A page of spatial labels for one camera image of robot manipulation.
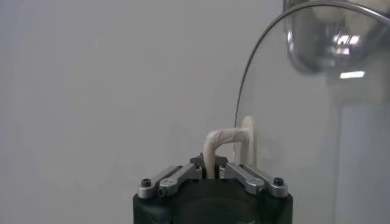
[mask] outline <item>gray wall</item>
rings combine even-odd
[[[0,223],[132,223],[142,177],[233,124],[247,57],[281,5],[1,1]]]

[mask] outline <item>curved metal wire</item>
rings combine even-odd
[[[255,44],[255,47],[253,48],[252,52],[250,53],[250,56],[249,56],[249,59],[247,61],[246,68],[245,68],[245,71],[244,71],[244,75],[243,75],[243,77],[241,79],[241,85],[239,87],[238,100],[237,100],[237,105],[236,105],[235,121],[234,121],[234,126],[235,127],[237,125],[237,115],[238,115],[239,100],[241,98],[241,92],[243,90],[246,74],[247,74],[247,72],[249,70],[249,66],[250,66],[250,64],[251,64],[251,62],[253,60],[253,57],[254,57],[254,55],[255,55],[255,53],[256,53],[260,43],[263,41],[264,37],[268,34],[268,32],[279,21],[284,19],[286,16],[288,16],[288,15],[290,15],[290,14],[296,12],[296,11],[299,11],[301,9],[306,9],[306,8],[316,7],[316,6],[330,6],[330,7],[339,7],[339,8],[352,10],[354,12],[358,12],[358,13],[364,14],[364,15],[366,15],[368,17],[371,17],[373,19],[376,19],[377,21],[380,21],[380,22],[386,24],[387,26],[390,26],[390,18],[382,15],[381,13],[379,13],[379,12],[377,12],[375,10],[369,9],[369,8],[363,6],[363,5],[359,5],[359,4],[351,3],[351,2],[344,2],[344,1],[313,1],[313,2],[304,2],[304,3],[301,3],[301,4],[295,5],[294,7],[291,7],[290,9],[284,11],[281,15],[276,17],[276,19],[273,20],[273,22],[271,22],[270,25],[268,25],[266,30],[261,34],[261,36],[257,40],[257,42]]]

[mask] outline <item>white tube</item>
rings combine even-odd
[[[215,151],[218,147],[232,142],[241,142],[244,145],[248,145],[249,133],[248,128],[225,128],[212,131],[206,136],[203,157],[207,178],[215,178]]]

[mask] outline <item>silver lever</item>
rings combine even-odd
[[[245,190],[250,194],[259,194],[264,187],[264,181],[262,179],[254,177],[235,163],[226,164],[223,177],[226,179],[237,179],[245,186]]]
[[[241,165],[251,175],[261,178],[268,192],[275,197],[286,197],[288,195],[287,184],[280,177],[272,177],[254,166]]]
[[[156,194],[157,186],[161,179],[171,176],[180,170],[179,166],[170,166],[157,174],[152,179],[143,179],[141,184],[138,186],[138,196],[140,198],[152,198]]]
[[[158,188],[158,195],[168,197],[176,194],[179,186],[188,179],[202,179],[202,168],[189,163],[172,176],[162,179]]]

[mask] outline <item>glass dome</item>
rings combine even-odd
[[[257,166],[286,180],[294,223],[388,223],[389,101],[390,19],[307,2],[260,37],[235,124],[254,118]]]

